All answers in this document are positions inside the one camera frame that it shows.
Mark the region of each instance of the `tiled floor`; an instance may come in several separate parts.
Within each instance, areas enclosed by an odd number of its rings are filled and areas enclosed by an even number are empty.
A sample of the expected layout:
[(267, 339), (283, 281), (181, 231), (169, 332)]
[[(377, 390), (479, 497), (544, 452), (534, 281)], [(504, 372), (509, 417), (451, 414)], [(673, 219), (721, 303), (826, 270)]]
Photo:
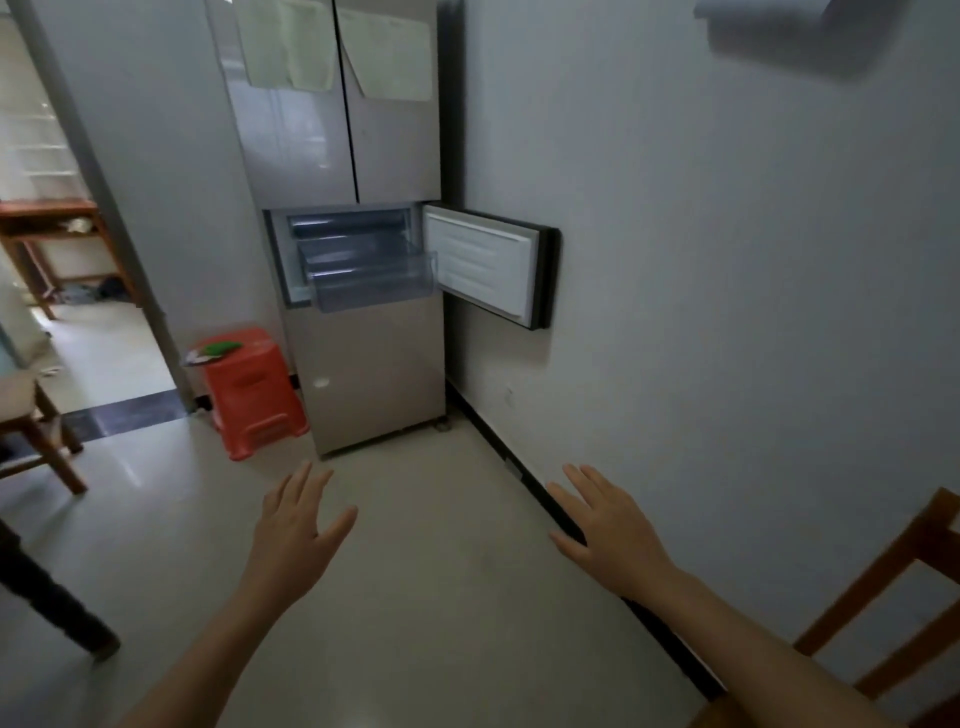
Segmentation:
[(174, 388), (147, 320), (132, 303), (57, 305), (54, 309), (59, 319), (50, 322), (39, 309), (32, 309), (40, 325), (53, 334), (54, 350), (31, 369), (62, 367), (59, 374), (40, 380), (61, 412)]
[[(242, 569), (264, 490), (309, 435), (242, 463), (204, 419), (107, 437), (72, 498), (45, 469), (4, 481), (0, 518), (115, 629), (93, 668), (0, 594), (0, 724), (104, 726), (182, 652)], [(462, 418), (330, 462), (323, 519), (360, 520), (261, 646), (223, 726), (685, 726), (703, 704), (616, 598), (546, 538), (552, 521)]]

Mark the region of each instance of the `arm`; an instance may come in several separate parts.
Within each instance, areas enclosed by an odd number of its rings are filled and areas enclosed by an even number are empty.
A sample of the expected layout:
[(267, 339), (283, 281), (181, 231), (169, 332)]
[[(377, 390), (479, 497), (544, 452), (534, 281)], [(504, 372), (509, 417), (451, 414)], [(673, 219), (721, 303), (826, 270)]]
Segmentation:
[(356, 522), (349, 508), (325, 533), (317, 511), (333, 472), (308, 477), (310, 463), (263, 499), (240, 585), (216, 617), (118, 728), (209, 728), (274, 623), (324, 575)]
[(617, 595), (651, 609), (726, 684), (762, 728), (891, 728), (866, 697), (747, 619), (670, 561), (625, 491), (594, 468), (564, 466), (583, 498), (547, 490), (584, 532), (587, 546), (550, 534), (560, 552)]

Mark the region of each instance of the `door frame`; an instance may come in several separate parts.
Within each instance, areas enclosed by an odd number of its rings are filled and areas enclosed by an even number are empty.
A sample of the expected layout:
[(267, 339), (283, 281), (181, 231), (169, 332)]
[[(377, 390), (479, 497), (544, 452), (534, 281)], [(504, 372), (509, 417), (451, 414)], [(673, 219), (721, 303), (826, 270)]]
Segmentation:
[(36, 72), (50, 97), (50, 103), (53, 105), (60, 121), (70, 151), (73, 152), (77, 160), (86, 187), (90, 190), (93, 201), (97, 204), (100, 214), (107, 222), (117, 257), (120, 258), (120, 262), (127, 270), (140, 295), (141, 308), (147, 319), (147, 324), (159, 345), (163, 361), (166, 363), (167, 369), (170, 370), (170, 376), (174, 380), (180, 400), (188, 412), (193, 412), (197, 409), (196, 393), (186, 372), (180, 365), (180, 353), (174, 344), (173, 337), (170, 335), (170, 330), (167, 328), (166, 315), (156, 302), (156, 297), (150, 287), (150, 281), (140, 263), (140, 258), (133, 246), (127, 226), (124, 224), (116, 199), (110, 191), (107, 178), (100, 166), (100, 161), (93, 152), (86, 128), (77, 112), (73, 95), (63, 78), (60, 66), (50, 47), (50, 41), (36, 17), (33, 4), (29, 0), (9, 0), (9, 5), (10, 14), (23, 36)]

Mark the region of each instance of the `red plastic stool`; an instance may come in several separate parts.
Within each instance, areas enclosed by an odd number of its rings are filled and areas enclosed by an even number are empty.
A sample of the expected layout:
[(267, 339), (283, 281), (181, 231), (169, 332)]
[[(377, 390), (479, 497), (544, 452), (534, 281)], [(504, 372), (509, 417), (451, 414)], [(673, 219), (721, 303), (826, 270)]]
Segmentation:
[(280, 347), (262, 328), (245, 328), (205, 339), (198, 347), (238, 341), (242, 349), (204, 366), (213, 400), (213, 423), (230, 460), (244, 460), (259, 448), (310, 429)]

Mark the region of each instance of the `green object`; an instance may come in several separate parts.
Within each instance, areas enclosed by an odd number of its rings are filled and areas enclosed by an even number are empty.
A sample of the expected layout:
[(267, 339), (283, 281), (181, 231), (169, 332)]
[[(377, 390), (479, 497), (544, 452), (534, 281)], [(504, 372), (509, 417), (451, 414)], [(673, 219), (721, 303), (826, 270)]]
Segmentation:
[(235, 349), (243, 346), (239, 341), (218, 341), (215, 344), (207, 344), (200, 349), (202, 356), (223, 356)]

